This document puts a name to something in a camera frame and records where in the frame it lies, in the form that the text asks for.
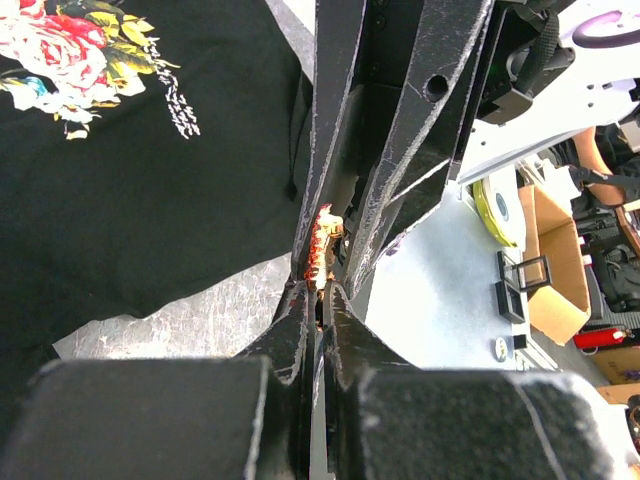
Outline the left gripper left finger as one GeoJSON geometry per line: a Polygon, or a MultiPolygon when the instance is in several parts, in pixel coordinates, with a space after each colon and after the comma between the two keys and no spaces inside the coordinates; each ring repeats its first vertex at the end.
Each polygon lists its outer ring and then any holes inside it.
{"type": "Polygon", "coordinates": [[[305,479],[313,302],[289,283],[269,328],[228,359],[73,360],[35,378],[5,479],[305,479]]]}

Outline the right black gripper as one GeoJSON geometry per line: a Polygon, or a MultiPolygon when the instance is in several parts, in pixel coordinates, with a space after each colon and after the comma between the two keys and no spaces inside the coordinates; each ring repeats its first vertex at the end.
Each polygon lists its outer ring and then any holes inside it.
{"type": "Polygon", "coordinates": [[[502,10],[496,1],[316,3],[311,156],[292,249],[293,279],[304,278],[313,223],[329,200],[355,65],[349,158],[359,181],[367,183],[344,263],[349,296],[440,203],[478,114],[488,56],[498,42],[494,18],[502,10]]]}

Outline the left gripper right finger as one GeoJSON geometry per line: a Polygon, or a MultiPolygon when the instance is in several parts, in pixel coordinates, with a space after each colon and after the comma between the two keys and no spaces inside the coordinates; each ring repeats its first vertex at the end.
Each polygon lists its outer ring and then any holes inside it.
{"type": "Polygon", "coordinates": [[[339,479],[630,479],[623,407],[545,370],[423,370],[323,299],[328,464],[339,479]]]}

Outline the orange butterfly brooch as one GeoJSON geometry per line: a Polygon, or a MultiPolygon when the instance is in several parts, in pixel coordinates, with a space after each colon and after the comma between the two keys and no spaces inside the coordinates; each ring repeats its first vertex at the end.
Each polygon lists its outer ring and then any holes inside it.
{"type": "Polygon", "coordinates": [[[316,292],[322,292],[332,278],[330,268],[335,261],[333,243],[344,235],[343,218],[332,214],[331,207],[331,203],[322,205],[312,226],[304,278],[316,292]]]}

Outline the black printed t-shirt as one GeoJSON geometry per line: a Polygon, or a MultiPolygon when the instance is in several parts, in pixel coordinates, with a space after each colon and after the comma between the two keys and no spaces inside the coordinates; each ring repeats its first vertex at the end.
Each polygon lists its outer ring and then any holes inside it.
{"type": "Polygon", "coordinates": [[[1,5],[1,415],[93,320],[287,252],[312,87],[264,1],[1,5]]]}

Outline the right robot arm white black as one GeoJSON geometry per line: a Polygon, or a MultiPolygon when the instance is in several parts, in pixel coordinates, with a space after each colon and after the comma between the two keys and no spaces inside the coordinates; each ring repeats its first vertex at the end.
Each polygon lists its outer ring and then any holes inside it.
{"type": "Polygon", "coordinates": [[[639,104],[635,1],[320,1],[311,163],[292,252],[301,281],[323,205],[344,220],[336,277],[378,259],[466,181],[639,104]]]}

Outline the yellow tape roll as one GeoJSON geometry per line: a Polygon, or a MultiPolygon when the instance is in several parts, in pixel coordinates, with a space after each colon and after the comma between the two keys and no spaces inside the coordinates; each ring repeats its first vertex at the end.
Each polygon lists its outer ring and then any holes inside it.
{"type": "Polygon", "coordinates": [[[495,240],[523,251],[526,220],[518,195],[516,172],[505,167],[472,184],[476,209],[495,240]]]}

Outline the brown cardboard box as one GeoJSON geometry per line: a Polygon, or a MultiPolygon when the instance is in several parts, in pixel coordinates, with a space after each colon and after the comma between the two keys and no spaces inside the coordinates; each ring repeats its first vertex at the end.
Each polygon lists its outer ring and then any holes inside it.
{"type": "Polygon", "coordinates": [[[531,325],[563,346],[591,315],[583,256],[571,213],[543,189],[528,185],[518,191],[526,220],[524,258],[547,259],[551,283],[528,295],[531,325]]]}

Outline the red bottle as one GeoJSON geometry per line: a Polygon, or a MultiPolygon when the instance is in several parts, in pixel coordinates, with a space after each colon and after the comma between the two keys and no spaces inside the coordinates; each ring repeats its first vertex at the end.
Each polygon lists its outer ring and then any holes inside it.
{"type": "Polygon", "coordinates": [[[634,336],[630,329],[609,327],[600,330],[590,330],[578,333],[573,337],[574,344],[581,350],[598,349],[615,346],[627,338],[634,336]]]}

